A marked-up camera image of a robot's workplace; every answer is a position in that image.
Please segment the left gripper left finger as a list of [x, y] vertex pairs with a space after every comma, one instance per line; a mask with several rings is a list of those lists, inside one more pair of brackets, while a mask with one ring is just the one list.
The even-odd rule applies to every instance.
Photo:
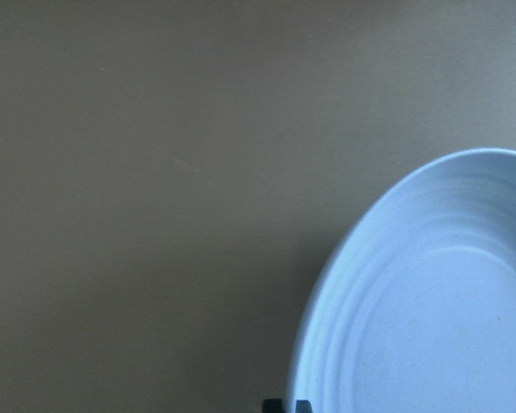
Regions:
[[261, 405], [262, 413], [283, 413], [283, 401], [281, 398], [264, 399]]

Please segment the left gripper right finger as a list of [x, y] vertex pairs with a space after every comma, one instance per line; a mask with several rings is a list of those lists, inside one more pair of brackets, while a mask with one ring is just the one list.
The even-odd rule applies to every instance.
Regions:
[[313, 413], [313, 408], [309, 400], [297, 400], [295, 403], [295, 413]]

